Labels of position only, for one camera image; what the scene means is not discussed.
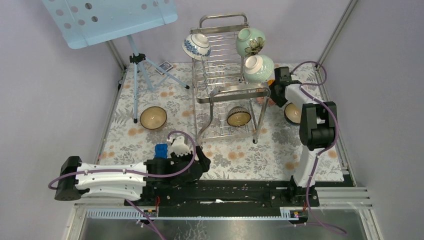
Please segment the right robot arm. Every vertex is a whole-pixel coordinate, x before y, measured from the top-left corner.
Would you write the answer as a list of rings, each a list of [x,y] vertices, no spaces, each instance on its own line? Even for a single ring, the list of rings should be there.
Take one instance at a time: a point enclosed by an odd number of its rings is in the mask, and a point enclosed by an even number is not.
[[[307,199],[303,188],[315,184],[319,155],[331,149],[339,137],[336,104],[314,97],[304,86],[306,84],[292,79],[288,67],[274,69],[274,82],[270,85],[271,99],[280,108],[291,103],[301,111],[299,138],[302,153],[299,168],[292,176],[296,187],[286,193],[287,201],[293,206],[299,206]]]

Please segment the brown speckled bowl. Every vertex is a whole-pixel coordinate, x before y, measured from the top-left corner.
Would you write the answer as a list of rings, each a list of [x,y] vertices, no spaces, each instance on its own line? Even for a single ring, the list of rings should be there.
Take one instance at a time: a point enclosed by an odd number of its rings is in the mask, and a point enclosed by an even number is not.
[[[162,107],[151,106],[140,114],[139,120],[143,128],[149,131],[159,131],[165,127],[168,115]]]

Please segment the blue white zigzag bowl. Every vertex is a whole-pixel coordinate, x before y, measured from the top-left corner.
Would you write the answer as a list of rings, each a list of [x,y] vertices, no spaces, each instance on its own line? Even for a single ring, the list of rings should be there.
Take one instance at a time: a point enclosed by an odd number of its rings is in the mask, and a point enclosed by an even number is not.
[[[265,92],[266,90],[261,88],[261,89],[257,89],[256,92]],[[268,97],[268,102],[267,105],[268,106],[274,106],[276,103],[270,98]],[[258,104],[263,105],[265,103],[265,97],[264,96],[259,96],[256,98],[256,101]]]

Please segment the teal blue bowl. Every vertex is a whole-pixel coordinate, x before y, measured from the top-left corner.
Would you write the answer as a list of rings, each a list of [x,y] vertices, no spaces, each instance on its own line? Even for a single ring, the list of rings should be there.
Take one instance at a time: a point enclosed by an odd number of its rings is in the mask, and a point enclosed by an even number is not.
[[[301,122],[301,111],[293,103],[289,103],[284,108],[284,117],[289,123],[299,125]]]

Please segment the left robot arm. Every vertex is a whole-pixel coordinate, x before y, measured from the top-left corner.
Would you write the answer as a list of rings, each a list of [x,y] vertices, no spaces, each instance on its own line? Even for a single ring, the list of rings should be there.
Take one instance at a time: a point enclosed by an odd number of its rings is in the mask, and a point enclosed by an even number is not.
[[[155,157],[129,165],[97,165],[70,156],[61,166],[58,179],[48,186],[57,201],[85,197],[112,197],[139,201],[148,206],[155,200],[153,189],[183,187],[195,183],[210,170],[211,160],[200,146],[195,151],[169,158]]]

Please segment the white blue floral bowl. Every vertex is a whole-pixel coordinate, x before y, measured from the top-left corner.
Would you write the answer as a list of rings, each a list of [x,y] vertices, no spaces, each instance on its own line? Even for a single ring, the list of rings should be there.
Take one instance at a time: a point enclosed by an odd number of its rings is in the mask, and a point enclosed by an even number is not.
[[[188,35],[182,42],[183,51],[192,59],[206,61],[211,54],[211,45],[208,38],[201,33]]]

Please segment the steel two-tier dish rack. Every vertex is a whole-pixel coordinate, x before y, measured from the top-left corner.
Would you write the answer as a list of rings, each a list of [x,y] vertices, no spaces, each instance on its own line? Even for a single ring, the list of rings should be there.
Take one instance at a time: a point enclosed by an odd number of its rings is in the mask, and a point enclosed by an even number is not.
[[[248,83],[243,75],[245,58],[237,54],[238,33],[248,28],[243,12],[207,14],[190,33],[203,34],[211,45],[207,60],[192,61],[194,127],[199,144],[214,140],[251,137],[257,143],[266,106],[255,110],[253,100],[269,99],[267,83]],[[227,117],[234,107],[250,114],[250,121],[232,126]]]

